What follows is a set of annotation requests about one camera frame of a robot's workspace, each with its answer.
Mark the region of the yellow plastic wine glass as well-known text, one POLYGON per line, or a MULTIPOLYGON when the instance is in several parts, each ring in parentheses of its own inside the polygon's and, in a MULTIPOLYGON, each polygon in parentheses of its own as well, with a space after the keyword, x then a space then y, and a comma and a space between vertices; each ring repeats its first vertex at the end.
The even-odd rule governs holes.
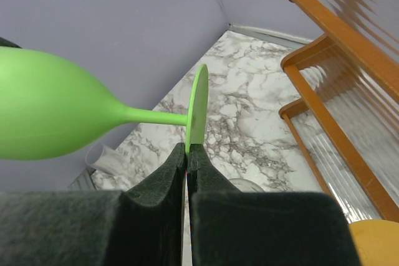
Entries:
POLYGON ((357 221, 349 224, 349 229, 362 265, 399 266, 397 222, 357 221))

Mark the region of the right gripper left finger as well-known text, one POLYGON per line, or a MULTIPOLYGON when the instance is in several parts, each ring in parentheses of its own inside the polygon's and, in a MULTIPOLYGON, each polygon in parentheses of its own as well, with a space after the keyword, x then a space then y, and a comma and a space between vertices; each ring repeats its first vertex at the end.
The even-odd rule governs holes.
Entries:
POLYGON ((128 191, 1 194, 2 265, 180 265, 186 155, 128 191))

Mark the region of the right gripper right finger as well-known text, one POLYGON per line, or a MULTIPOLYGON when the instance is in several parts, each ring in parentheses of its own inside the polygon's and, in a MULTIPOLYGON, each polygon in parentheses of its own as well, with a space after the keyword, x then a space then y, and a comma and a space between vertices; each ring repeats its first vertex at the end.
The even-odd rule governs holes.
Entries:
POLYGON ((194 265, 359 265, 339 205, 319 192, 242 192, 192 145, 187 185, 194 265))

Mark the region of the clear wine glass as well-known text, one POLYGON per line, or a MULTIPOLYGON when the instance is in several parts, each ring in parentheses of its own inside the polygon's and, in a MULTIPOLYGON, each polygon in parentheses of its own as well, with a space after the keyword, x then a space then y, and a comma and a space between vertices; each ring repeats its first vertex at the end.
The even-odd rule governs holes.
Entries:
POLYGON ((125 158, 104 144, 93 145, 85 156, 85 163, 109 175, 122 174, 126 167, 125 158))

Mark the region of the green plastic wine glass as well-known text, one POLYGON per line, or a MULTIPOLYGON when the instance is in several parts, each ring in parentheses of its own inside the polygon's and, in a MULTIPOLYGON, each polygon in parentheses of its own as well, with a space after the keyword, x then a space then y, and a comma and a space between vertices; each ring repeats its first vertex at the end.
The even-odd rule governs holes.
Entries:
POLYGON ((185 146, 204 142, 208 68, 198 67, 185 115, 129 107, 88 71, 62 57, 1 47, 1 158, 73 153, 126 123, 183 126, 185 146))

